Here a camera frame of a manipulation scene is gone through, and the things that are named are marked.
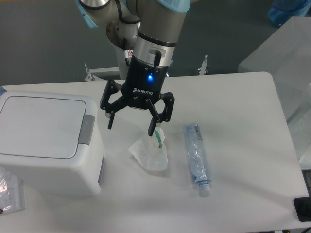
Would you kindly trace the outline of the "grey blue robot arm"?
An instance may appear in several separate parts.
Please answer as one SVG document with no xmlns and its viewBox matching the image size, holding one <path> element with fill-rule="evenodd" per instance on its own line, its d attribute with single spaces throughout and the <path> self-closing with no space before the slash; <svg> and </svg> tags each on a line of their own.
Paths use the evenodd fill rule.
<svg viewBox="0 0 311 233">
<path fill-rule="evenodd" d="M 138 25 L 133 55 L 123 84 L 107 81 L 100 108 L 113 124 L 115 113 L 127 106 L 149 110 L 152 119 L 148 135 L 157 124 L 171 119 L 175 98 L 162 93 L 189 0 L 78 0 L 78 9 L 90 27 L 115 20 L 126 26 Z"/>
</svg>

